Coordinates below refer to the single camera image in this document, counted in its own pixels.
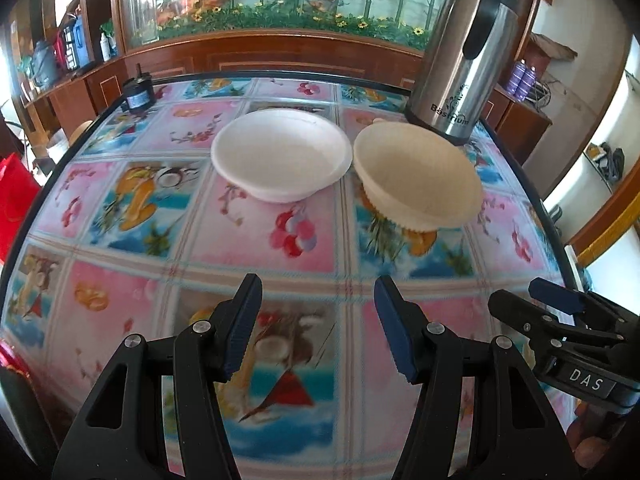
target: screw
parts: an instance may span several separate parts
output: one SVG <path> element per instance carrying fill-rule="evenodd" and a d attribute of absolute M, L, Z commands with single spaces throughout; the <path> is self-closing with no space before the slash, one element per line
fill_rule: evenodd
<path fill-rule="evenodd" d="M 124 346 L 127 348 L 133 348 L 134 346 L 138 346 L 140 343 L 142 343 L 142 338 L 138 334 L 128 335 L 124 339 Z"/>
<path fill-rule="evenodd" d="M 440 335 L 444 332 L 444 325 L 442 323 L 432 321 L 427 325 L 427 330 L 431 334 Z"/>
<path fill-rule="evenodd" d="M 507 336 L 504 335 L 500 335 L 497 338 L 495 338 L 495 343 L 500 347 L 500 348 L 504 348 L 505 350 L 508 350 L 509 348 L 511 348 L 511 339 L 509 339 Z"/>
<path fill-rule="evenodd" d="M 209 330 L 209 328 L 211 328 L 211 323 L 206 320 L 196 321 L 193 324 L 193 331 L 197 332 L 198 334 L 205 333 L 207 330 Z"/>

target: black handle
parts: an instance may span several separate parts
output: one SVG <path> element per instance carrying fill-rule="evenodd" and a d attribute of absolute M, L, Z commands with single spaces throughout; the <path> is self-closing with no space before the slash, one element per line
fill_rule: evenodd
<path fill-rule="evenodd" d="M 471 24 L 469 35 L 462 47 L 462 54 L 466 59 L 475 59 L 480 56 L 492 28 L 494 28 L 495 19 L 500 10 L 500 2 L 501 0 L 480 0 L 474 22 Z"/>

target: patterned tablecloth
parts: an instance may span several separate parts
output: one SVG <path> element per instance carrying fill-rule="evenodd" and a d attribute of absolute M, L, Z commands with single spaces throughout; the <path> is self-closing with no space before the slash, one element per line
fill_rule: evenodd
<path fill-rule="evenodd" d="M 46 197 L 11 272 L 2 336 L 77 410 L 129 333 L 173 335 L 208 317 L 247 272 L 264 301 L 242 367 L 218 388 L 245 478 L 388 478 L 418 388 L 396 372 L 372 303 L 390 274 L 405 298 L 458 335 L 504 328 L 490 293 L 527 297 L 562 283 L 518 179 L 481 124 L 466 147 L 484 183 L 477 221 L 417 233 L 372 208 L 351 170 L 287 205 L 261 203 L 214 171 L 211 141 L 233 118 L 289 107 L 335 121 L 353 141 L 377 117 L 403 121 L 406 98 L 359 86 L 273 78 L 193 79 L 156 87 L 141 116 L 108 115 Z M 519 348 L 530 360 L 522 338 Z M 465 383 L 456 464 L 468 444 Z M 170 378 L 165 427 L 180 470 Z M 572 399 L 548 389 L 566 426 Z"/>

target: thermos logo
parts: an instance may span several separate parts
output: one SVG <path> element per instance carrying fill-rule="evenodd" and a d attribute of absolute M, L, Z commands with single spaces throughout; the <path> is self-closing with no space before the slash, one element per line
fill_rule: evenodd
<path fill-rule="evenodd" d="M 463 125 L 469 124 L 469 121 L 465 117 L 465 115 L 458 113 L 458 106 L 460 106 L 460 101 L 462 101 L 462 98 L 465 95 L 465 91 L 467 91 L 468 89 L 469 85 L 460 85 L 458 91 L 445 99 L 443 104 L 441 104 L 440 106 L 432 104 L 431 111 L 436 112 L 443 119 L 449 120 L 450 123 Z"/>

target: white bowl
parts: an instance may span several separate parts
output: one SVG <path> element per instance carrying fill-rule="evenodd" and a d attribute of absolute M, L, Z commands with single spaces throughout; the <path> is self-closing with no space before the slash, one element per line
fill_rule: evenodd
<path fill-rule="evenodd" d="M 460 227 L 482 207 L 482 183 L 462 150 L 413 124 L 364 128 L 353 145 L 353 166 L 372 205 L 412 231 Z"/>
<path fill-rule="evenodd" d="M 318 115 L 270 108 L 238 117 L 211 145 L 229 182 L 265 202 L 302 200 L 346 173 L 353 152 L 344 132 Z"/>

